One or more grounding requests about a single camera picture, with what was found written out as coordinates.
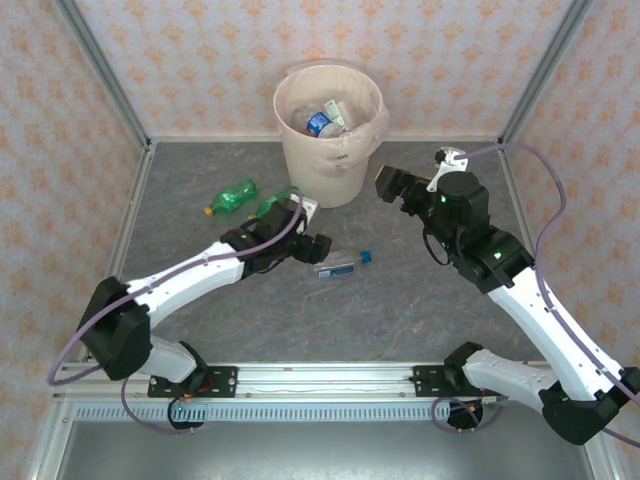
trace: bottle cap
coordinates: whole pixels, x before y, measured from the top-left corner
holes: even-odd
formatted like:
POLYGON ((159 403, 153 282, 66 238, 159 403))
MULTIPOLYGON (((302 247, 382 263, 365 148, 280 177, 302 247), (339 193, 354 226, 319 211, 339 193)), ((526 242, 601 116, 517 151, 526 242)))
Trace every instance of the bottle cap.
POLYGON ((373 260, 373 257, 371 256, 371 252, 369 250, 360 252, 360 258, 362 258, 362 263, 370 263, 371 260, 373 260))

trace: orange patterned wall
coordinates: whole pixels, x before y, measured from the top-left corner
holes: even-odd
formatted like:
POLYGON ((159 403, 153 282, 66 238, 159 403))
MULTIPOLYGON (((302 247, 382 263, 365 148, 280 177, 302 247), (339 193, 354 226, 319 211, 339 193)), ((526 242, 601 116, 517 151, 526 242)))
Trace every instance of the orange patterned wall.
POLYGON ((570 0, 80 0, 154 136, 276 134, 284 70, 349 61, 391 134, 497 136, 570 0))
MULTIPOLYGON (((640 366, 636 0, 595 3, 518 140, 546 152, 567 189, 567 214, 544 252, 551 285, 587 332, 622 365, 640 366)), ((510 158, 529 226, 537 235, 558 208, 558 195, 534 158, 510 158)), ((629 420, 619 427, 636 440, 639 410, 626 407, 629 420)), ((627 460, 637 462, 636 474, 629 476, 637 478, 640 451, 622 448, 627 460)))
POLYGON ((140 153, 51 0, 3 0, 0 27, 0 478, 22 479, 140 153))

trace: enclosure wall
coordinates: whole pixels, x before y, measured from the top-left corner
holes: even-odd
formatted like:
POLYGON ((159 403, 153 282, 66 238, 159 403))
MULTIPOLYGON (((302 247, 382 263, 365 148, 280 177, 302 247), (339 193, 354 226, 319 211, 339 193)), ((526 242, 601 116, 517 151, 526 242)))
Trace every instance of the enclosure wall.
POLYGON ((140 151, 52 1, 4 0, 0 52, 0 478, 22 479, 140 151))
MULTIPOLYGON (((567 213, 544 250, 548 277, 579 322, 622 365, 640 365, 640 9, 598 1, 518 140, 551 157, 567 213)), ((510 155, 529 228, 559 206, 531 155, 510 155)), ((620 431, 638 437, 627 407, 620 431)), ((640 471, 638 449, 622 446, 640 471)))
POLYGON ((570 0, 80 0, 147 135, 276 134, 286 69, 339 59, 392 135, 495 137, 570 0))

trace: white trash can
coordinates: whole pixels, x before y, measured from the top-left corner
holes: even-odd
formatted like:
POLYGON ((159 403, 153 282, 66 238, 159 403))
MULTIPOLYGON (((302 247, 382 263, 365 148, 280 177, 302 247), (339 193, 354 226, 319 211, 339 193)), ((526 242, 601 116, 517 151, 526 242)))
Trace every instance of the white trash can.
POLYGON ((291 184, 321 207, 339 207, 362 190, 369 156, 382 143, 389 111, 378 86, 346 65, 317 62, 290 70, 273 97, 291 184), (366 121, 338 138, 315 138, 290 127, 296 108, 339 95, 366 121))

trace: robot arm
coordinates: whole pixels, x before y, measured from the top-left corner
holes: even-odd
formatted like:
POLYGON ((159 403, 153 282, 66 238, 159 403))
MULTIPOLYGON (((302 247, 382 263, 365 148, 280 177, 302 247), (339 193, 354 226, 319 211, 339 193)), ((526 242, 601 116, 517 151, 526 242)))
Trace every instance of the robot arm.
MULTIPOLYGON (((445 360, 448 377, 454 386, 468 383, 525 403, 541 411, 563 438, 583 444, 607 425, 628 398, 555 321, 538 289, 533 257, 517 238, 490 224, 488 192, 473 173, 466 172, 467 160, 456 159, 461 153, 453 148, 440 150, 438 174, 432 179, 382 167, 376 177, 378 196, 388 203, 398 196, 403 199, 401 210, 422 220, 423 238, 432 256, 430 237, 447 253, 447 263, 518 323, 551 370, 511 362, 467 343, 445 360)), ((573 332, 609 372, 637 393, 640 370, 622 369, 547 288, 573 332)))
POLYGON ((254 273, 266 273, 284 259, 315 264, 324 260, 331 239, 315 238, 304 232, 318 204, 303 198, 297 225, 272 246, 252 254, 236 252, 252 249, 274 238, 292 220, 299 197, 292 195, 274 204, 262 217, 225 233, 205 251, 149 277, 122 283, 114 277, 96 288, 82 326, 95 313, 125 295, 148 287, 149 291, 125 303, 91 328, 82 341, 112 380, 135 372, 147 373, 179 385, 186 393, 197 391, 207 381, 207 365, 185 342, 172 343, 151 335, 151 331, 171 313, 196 298, 254 273), (229 258, 208 261, 212 256, 229 258), (158 279, 165 281, 158 285, 158 279))

